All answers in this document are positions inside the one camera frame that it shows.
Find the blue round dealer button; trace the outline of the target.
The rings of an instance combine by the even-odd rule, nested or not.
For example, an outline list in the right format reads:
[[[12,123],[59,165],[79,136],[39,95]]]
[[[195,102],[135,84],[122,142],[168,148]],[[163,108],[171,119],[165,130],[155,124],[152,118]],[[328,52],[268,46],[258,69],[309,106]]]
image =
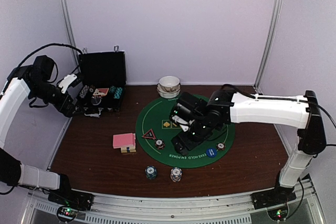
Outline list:
[[[215,148],[208,148],[206,150],[206,155],[209,157],[209,158],[214,158],[217,156],[217,149]]]

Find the brown chips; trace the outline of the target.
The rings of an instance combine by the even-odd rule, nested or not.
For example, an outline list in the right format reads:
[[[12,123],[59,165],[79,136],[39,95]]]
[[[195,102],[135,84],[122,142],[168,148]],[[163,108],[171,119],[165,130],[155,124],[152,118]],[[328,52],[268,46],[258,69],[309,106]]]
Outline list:
[[[162,139],[157,139],[157,140],[155,141],[155,147],[156,147],[157,149],[159,149],[159,150],[164,149],[164,148],[165,148],[165,143],[164,143],[164,141],[163,141]]]
[[[216,148],[218,151],[223,151],[225,149],[224,143],[217,143]]]

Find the black red triangle all-in marker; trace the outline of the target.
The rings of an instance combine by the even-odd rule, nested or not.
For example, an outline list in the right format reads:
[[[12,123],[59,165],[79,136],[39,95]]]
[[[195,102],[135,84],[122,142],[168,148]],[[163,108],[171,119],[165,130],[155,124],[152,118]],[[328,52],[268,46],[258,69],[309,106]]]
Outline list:
[[[156,136],[154,134],[153,129],[149,129],[146,133],[142,135],[142,138],[144,139],[150,139],[150,140],[155,140]]]

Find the light blue chip stack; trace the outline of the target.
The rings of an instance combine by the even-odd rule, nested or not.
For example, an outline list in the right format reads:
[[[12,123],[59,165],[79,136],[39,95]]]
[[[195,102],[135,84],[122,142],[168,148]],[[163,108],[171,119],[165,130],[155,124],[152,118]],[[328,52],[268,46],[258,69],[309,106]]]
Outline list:
[[[179,182],[182,178],[182,170],[179,167],[173,167],[170,172],[170,178],[173,182]]]

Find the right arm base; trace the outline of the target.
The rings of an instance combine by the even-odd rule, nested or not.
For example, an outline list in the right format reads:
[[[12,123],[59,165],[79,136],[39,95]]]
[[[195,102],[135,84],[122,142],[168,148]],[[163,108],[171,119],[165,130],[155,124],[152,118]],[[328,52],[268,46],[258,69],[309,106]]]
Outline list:
[[[288,202],[295,200],[296,194],[291,192],[276,192],[275,189],[260,191],[251,194],[254,209],[266,208],[267,215],[272,221],[285,221],[289,216]]]

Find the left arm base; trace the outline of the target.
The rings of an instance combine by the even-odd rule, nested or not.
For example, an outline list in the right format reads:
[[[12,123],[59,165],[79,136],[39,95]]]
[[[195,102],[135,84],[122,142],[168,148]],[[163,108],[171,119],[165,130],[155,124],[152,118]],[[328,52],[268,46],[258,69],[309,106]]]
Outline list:
[[[74,221],[81,211],[91,210],[94,195],[80,191],[71,191],[70,195],[55,190],[46,190],[48,200],[57,203],[56,217],[61,223]]]

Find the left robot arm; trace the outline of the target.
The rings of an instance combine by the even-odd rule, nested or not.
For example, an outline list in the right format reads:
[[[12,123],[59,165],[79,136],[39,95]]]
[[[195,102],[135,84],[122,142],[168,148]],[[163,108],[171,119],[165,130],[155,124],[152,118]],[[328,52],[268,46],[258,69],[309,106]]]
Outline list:
[[[50,78],[58,67],[53,59],[46,55],[35,58],[34,63],[25,65],[25,61],[41,50],[57,46],[81,52],[80,49],[60,43],[50,43],[28,54],[14,68],[1,91],[1,182],[11,189],[17,186],[50,190],[64,205],[71,205],[76,197],[67,175],[57,174],[40,168],[23,164],[3,148],[8,130],[21,104],[29,99],[29,107],[36,108],[37,99],[43,101],[45,108],[52,104],[67,118],[83,112],[83,108],[74,102],[68,88],[75,87],[82,80],[82,74],[73,70],[57,84]]]

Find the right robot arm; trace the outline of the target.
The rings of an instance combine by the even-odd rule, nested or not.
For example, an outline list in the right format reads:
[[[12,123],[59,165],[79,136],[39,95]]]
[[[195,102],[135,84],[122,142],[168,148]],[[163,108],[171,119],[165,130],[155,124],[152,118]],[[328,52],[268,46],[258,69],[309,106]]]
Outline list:
[[[279,204],[293,192],[313,157],[327,146],[322,113],[326,110],[311,90],[294,97],[275,97],[248,94],[225,84],[208,101],[183,92],[170,112],[170,120],[182,127],[172,144],[177,153],[185,156],[226,124],[254,122],[295,127],[297,146],[279,172],[275,187],[264,193],[272,203]]]

